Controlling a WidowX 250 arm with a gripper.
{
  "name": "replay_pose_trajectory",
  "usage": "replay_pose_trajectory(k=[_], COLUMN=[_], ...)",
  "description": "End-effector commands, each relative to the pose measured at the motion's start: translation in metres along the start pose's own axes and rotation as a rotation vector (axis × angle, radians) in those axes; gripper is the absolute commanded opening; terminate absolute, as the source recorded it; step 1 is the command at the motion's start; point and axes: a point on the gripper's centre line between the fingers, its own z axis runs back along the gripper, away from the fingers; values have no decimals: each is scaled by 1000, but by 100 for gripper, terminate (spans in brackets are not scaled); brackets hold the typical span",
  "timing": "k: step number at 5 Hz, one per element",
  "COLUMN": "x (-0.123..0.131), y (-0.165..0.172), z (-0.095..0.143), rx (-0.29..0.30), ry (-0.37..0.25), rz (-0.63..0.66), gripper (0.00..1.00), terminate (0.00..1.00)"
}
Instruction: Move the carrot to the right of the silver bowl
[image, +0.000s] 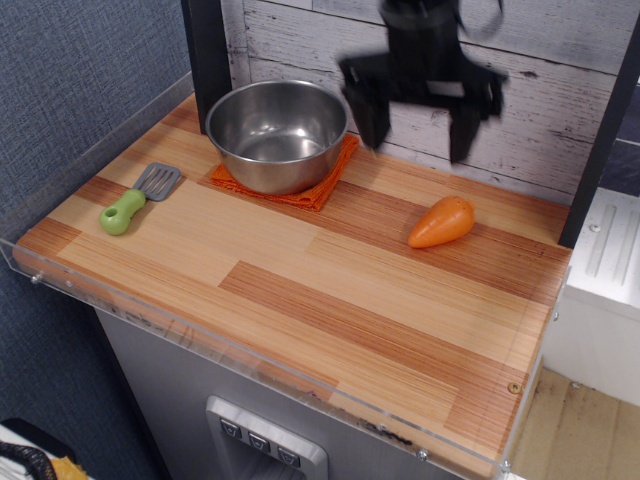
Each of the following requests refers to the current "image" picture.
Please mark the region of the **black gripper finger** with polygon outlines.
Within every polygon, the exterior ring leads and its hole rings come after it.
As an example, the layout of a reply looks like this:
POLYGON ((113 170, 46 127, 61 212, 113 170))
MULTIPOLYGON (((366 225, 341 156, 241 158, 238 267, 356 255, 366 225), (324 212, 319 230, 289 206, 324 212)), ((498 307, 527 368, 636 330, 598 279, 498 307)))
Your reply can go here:
POLYGON ((362 142, 378 150, 390 130, 390 100, 354 86, 344 86, 342 92, 362 142))
POLYGON ((465 161, 471 151, 481 123, 477 104, 463 103, 449 110, 449 156, 452 163, 465 161))

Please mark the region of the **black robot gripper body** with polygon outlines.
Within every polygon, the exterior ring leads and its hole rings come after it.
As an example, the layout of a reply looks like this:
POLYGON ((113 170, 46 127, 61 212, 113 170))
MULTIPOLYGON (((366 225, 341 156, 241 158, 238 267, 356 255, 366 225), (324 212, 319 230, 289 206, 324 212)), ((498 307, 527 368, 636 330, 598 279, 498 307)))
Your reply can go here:
POLYGON ((499 116, 507 75, 465 55, 458 9, 381 9, 387 49, 339 61, 344 86, 391 102, 453 108, 477 104, 481 119, 499 116))

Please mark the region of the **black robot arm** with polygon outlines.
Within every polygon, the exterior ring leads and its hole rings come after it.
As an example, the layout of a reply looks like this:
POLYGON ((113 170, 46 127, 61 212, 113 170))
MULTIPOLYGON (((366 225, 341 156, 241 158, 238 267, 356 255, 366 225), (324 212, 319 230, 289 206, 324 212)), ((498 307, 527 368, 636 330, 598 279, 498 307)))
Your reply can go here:
POLYGON ((388 49, 338 62, 342 93, 363 143, 380 147, 393 103, 445 109, 450 161, 465 161, 481 123, 502 113, 508 74, 465 55, 458 1, 383 1, 379 13, 388 49))

